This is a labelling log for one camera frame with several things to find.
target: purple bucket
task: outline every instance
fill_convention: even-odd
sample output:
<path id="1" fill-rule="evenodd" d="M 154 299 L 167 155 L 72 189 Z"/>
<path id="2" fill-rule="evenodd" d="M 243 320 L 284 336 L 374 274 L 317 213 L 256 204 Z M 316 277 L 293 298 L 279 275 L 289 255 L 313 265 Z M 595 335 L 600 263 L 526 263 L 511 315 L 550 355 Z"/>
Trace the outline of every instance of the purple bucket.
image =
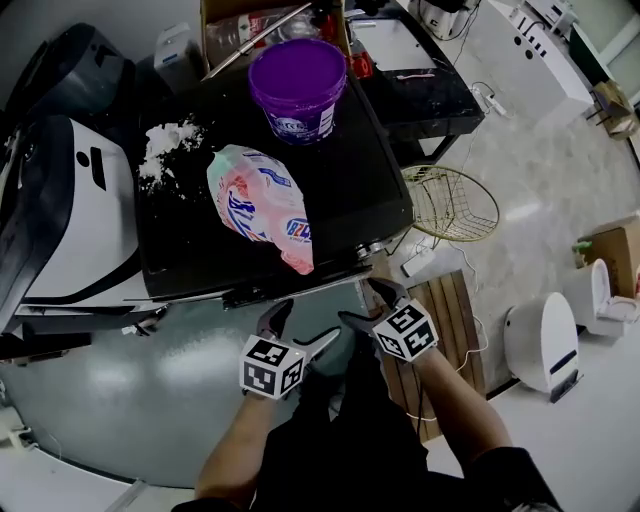
<path id="1" fill-rule="evenodd" d="M 273 133 L 289 144 L 312 144 L 333 130 L 333 110 L 347 83 L 335 46 L 294 39 L 265 50 L 249 68 L 251 96 Z"/>

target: white floor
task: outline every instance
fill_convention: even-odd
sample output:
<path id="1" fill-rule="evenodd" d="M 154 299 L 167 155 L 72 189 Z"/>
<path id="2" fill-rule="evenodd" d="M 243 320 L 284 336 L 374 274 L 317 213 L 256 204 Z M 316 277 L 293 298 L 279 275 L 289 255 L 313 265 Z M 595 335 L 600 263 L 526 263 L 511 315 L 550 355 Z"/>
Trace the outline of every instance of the white floor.
<path id="1" fill-rule="evenodd" d="M 461 40 L 441 43 L 451 61 L 461 44 Z M 501 222 L 488 239 L 459 244 L 478 270 L 477 294 L 473 273 L 447 242 L 436 249 L 434 263 L 405 281 L 413 284 L 465 268 L 474 313 L 489 337 L 482 358 L 487 389 L 492 390 L 510 378 L 502 343 L 507 310 L 530 297 L 559 291 L 573 266 L 571 245 L 576 239 L 640 207 L 640 170 L 628 144 L 610 139 L 595 120 L 580 118 L 563 130 L 534 133 L 466 46 L 456 67 L 467 84 L 482 80 L 493 87 L 509 118 L 491 112 L 476 132 L 456 142 L 440 164 L 464 166 L 466 173 L 479 179 L 497 199 Z M 394 255 L 394 277 L 403 280 L 399 265 L 420 250 L 417 242 L 422 239 L 412 232 Z"/>

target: bucket label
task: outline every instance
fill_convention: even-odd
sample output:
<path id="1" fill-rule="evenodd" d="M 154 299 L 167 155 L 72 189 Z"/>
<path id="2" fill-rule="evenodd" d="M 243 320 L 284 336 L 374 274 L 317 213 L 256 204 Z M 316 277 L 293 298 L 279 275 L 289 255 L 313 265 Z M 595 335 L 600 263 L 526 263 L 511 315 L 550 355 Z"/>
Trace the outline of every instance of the bucket label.
<path id="1" fill-rule="evenodd" d="M 310 144 L 324 138 L 333 129 L 333 111 L 335 105 L 299 119 L 277 117 L 267 112 L 273 132 L 290 144 Z"/>

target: floor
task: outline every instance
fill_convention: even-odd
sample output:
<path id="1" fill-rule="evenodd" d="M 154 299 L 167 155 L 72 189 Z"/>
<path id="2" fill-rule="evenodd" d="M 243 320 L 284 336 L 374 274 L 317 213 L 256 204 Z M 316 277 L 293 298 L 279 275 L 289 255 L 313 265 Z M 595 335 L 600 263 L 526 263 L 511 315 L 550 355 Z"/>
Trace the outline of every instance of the floor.
<path id="1" fill-rule="evenodd" d="M 105 332 L 61 359 L 2 366 L 0 378 L 49 452 L 121 477 L 192 488 L 242 401 L 238 355 L 268 307 L 175 305 L 150 338 Z M 354 284 L 297 298 L 283 338 L 310 339 L 339 325 L 339 310 L 365 313 Z M 343 372 L 352 341 L 345 328 L 314 364 Z M 277 423 L 296 403 L 296 393 L 279 403 Z"/>
<path id="2" fill-rule="evenodd" d="M 451 60 L 461 41 L 443 44 Z M 467 83 L 500 88 L 463 49 L 458 60 Z M 481 180 L 495 195 L 502 220 L 488 239 L 460 244 L 477 269 L 448 243 L 436 261 L 406 284 L 465 269 L 475 314 L 486 326 L 482 354 L 488 390 L 510 378 L 501 328 L 507 310 L 541 293 L 561 289 L 572 268 L 571 244 L 597 225 L 640 205 L 640 173 L 628 146 L 578 119 L 566 130 L 536 134 L 513 113 L 488 115 L 475 134 L 462 137 L 442 164 Z M 392 258 L 392 271 L 427 244 L 411 233 Z M 217 302 L 175 306 L 150 339 L 97 336 L 92 347 L 27 368 L 0 367 L 25 422 L 43 447 L 99 470 L 149 483 L 192 486 L 204 458 L 220 438 L 242 395 L 237 386 L 240 344 L 266 305 L 223 312 Z M 297 300 L 288 335 L 311 337 L 337 324 L 339 309 L 363 311 L 353 285 Z M 345 332 L 323 364 L 337 370 L 347 359 Z M 295 399 L 280 404 L 286 419 Z"/>

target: black sleeve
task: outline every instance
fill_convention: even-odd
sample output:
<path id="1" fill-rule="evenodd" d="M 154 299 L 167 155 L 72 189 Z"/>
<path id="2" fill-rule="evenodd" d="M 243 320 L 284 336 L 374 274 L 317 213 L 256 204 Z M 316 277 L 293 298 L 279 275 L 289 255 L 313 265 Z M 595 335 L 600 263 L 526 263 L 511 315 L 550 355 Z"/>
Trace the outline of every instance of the black sleeve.
<path id="1" fill-rule="evenodd" d="M 465 473 L 465 480 L 490 510 L 561 510 L 529 452 L 522 448 L 497 448 L 481 455 Z"/>
<path id="2" fill-rule="evenodd" d="M 239 512 L 239 509 L 220 498 L 202 498 L 177 505 L 171 512 Z"/>

